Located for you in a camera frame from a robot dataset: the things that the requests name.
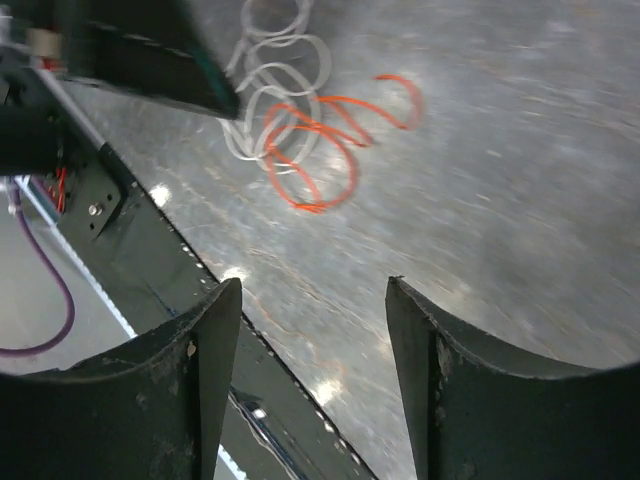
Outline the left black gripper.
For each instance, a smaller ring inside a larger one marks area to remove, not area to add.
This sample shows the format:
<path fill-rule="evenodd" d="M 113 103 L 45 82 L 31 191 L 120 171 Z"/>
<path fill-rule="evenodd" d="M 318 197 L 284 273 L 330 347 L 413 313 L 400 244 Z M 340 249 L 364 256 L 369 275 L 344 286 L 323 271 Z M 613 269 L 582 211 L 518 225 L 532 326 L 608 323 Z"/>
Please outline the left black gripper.
<path fill-rule="evenodd" d="M 49 1 L 1 4 L 1 178 L 68 239 L 101 240 L 125 206 L 122 161 L 34 43 Z M 65 77 L 173 108 L 236 119 L 240 97 L 188 1 L 61 1 Z"/>

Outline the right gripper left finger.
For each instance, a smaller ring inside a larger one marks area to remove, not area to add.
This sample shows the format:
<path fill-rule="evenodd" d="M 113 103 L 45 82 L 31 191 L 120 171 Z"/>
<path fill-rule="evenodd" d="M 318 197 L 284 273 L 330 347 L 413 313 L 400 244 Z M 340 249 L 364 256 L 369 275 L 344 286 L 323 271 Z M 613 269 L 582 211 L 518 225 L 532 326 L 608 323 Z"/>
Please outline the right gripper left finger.
<path fill-rule="evenodd" d="M 3 375 L 2 477 L 212 478 L 241 313 L 232 278 L 70 369 Z"/>

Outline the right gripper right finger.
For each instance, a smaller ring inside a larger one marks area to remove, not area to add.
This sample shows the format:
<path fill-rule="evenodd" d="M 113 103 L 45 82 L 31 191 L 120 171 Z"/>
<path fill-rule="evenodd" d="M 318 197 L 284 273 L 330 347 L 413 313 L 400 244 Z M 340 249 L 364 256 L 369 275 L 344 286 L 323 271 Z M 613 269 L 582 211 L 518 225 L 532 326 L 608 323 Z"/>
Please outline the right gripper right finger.
<path fill-rule="evenodd" d="M 509 344 L 389 279 L 386 318 L 421 479 L 635 479 L 639 367 Z"/>

